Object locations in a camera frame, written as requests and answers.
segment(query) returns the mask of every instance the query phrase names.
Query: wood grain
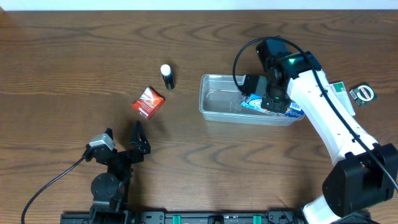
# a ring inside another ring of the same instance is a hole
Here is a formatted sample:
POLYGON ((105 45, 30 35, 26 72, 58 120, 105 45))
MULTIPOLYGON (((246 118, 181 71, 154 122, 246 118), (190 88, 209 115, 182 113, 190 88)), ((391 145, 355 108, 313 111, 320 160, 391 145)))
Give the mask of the wood grain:
MULTIPOLYGON (((396 11, 8 12, 0 20, 0 223, 19 223, 41 186, 71 166, 85 144, 113 128, 125 149, 136 120, 152 154, 134 166, 133 208, 266 210, 299 207, 317 196, 332 165, 307 119, 289 127, 206 122, 200 78, 230 74, 249 40, 282 35, 311 50, 331 82, 369 82, 379 99, 354 106, 381 144, 398 145, 396 11), (174 65, 176 88, 159 68, 174 65), (166 102, 145 121, 130 108, 145 87, 166 102)), ((239 73, 261 73, 254 48, 239 73)), ((48 188, 28 223, 59 223, 87 211, 103 166, 82 163, 48 188)), ((371 209, 397 223, 398 199, 371 209)))

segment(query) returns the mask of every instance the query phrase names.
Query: red package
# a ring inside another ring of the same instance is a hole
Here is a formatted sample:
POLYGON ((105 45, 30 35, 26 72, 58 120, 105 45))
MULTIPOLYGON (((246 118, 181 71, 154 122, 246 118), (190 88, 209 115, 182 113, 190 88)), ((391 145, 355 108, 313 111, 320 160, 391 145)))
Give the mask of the red package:
POLYGON ((146 119, 150 119, 163 103, 164 99, 151 87, 147 87, 145 92, 131 107, 146 119))

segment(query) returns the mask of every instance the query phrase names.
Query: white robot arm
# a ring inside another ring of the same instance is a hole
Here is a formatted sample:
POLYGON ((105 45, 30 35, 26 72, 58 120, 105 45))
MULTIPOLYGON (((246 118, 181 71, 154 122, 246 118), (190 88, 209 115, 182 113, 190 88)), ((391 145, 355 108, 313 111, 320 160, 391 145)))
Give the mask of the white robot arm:
POLYGON ((302 210, 307 223, 333 223, 391 199, 394 188, 398 190, 397 149, 392 144, 380 146, 354 120, 310 52, 280 37, 252 40, 236 56, 233 78, 244 95, 261 96, 264 109, 285 113, 289 102, 295 101, 325 143, 334 168, 322 185, 323 195, 302 210), (260 40, 256 51, 267 76, 246 75, 243 85, 238 85, 238 58, 246 47, 260 40), (299 53, 292 54, 285 44, 299 53))
MULTIPOLYGON (((323 71, 317 73, 322 85, 328 90, 327 94, 334 106, 347 123, 361 136, 367 147, 372 149, 373 143, 377 141, 354 120, 340 103, 331 90, 325 73, 323 71)), ((288 84, 287 94, 304 110, 305 115, 321 136, 333 165, 340 160, 346 159, 345 154, 348 152, 352 152, 354 155, 365 152, 358 142, 353 141, 353 136, 330 108, 325 97, 321 96, 322 93, 311 70, 299 74, 299 78, 291 79, 288 84)), ((331 211, 323 195, 306 205, 303 208, 303 213, 309 223, 327 224, 341 218, 331 211)))

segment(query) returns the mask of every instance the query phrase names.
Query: black cable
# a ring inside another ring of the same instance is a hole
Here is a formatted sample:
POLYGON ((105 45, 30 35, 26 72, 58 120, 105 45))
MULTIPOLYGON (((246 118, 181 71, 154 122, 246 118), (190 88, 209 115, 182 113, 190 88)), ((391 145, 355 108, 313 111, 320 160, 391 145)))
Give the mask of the black cable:
POLYGON ((346 127, 346 129, 348 130, 348 132, 354 137, 354 140, 358 142, 358 144, 360 146, 362 146, 363 149, 365 149, 365 151, 370 155, 370 157, 372 158, 372 160, 380 167, 380 169, 383 171, 384 174, 387 175, 388 179, 391 181, 391 183, 393 184, 394 188, 396 189, 396 191, 398 192, 398 184, 396 182, 396 180, 394 180, 394 178, 391 177, 390 173, 388 173, 388 171, 386 170, 386 168, 384 168, 384 166, 381 164, 381 162, 379 161, 379 159, 372 153, 372 151, 365 145, 365 143, 362 142, 361 138, 354 132, 354 130, 349 126, 349 124, 347 123, 347 121, 342 117, 342 115, 340 114, 340 112, 337 110, 337 108, 334 106, 334 104, 331 102, 328 94, 327 94, 327 90, 325 90, 322 86, 322 83, 319 79, 318 73, 315 70, 313 64, 311 63, 310 59, 308 58, 307 54, 295 43, 280 38, 280 37, 261 37, 258 39, 254 39, 250 42, 248 42, 245 46, 242 47, 242 49, 238 52, 235 61, 234 61, 234 65, 232 68, 232 76, 235 82, 236 87, 242 92, 243 91, 243 87, 241 85, 238 84, 238 82, 236 81, 236 64, 238 62, 239 56, 242 54, 243 50, 246 49, 247 47, 249 47, 250 45, 252 45, 253 43, 256 43, 260 40, 278 40, 281 41, 283 43, 289 44, 290 46, 292 46, 293 48, 295 48, 297 51, 300 52, 300 54, 303 56, 304 60, 311 66, 311 70, 312 73, 315 77, 315 80, 317 81, 317 84, 319 86, 319 89, 321 90, 321 96, 324 96, 326 101, 328 102, 329 106, 331 107, 331 109, 335 112, 335 114, 337 115, 337 117, 340 119, 340 121, 343 123, 343 125, 346 127))
POLYGON ((31 205, 31 203, 37 198, 37 196, 39 196, 40 193, 43 192, 43 190, 45 190, 47 187, 49 187, 50 185, 52 185, 55 181, 61 179, 61 177, 63 177, 64 175, 66 175, 67 173, 69 173, 73 168, 75 168, 77 165, 79 165, 79 163, 81 163, 83 161, 83 159, 85 159, 84 157, 82 157, 81 159, 79 159, 79 161, 75 162, 74 165, 72 165, 69 169, 67 169, 65 172, 63 172, 62 174, 60 174, 58 177, 54 178, 53 180, 51 180, 48 184, 44 185, 44 187, 42 187, 30 200, 29 202, 26 204, 24 211, 22 212, 22 216, 21 216, 21 223, 25 224, 25 215, 27 212, 27 209, 29 208, 29 206, 31 205))

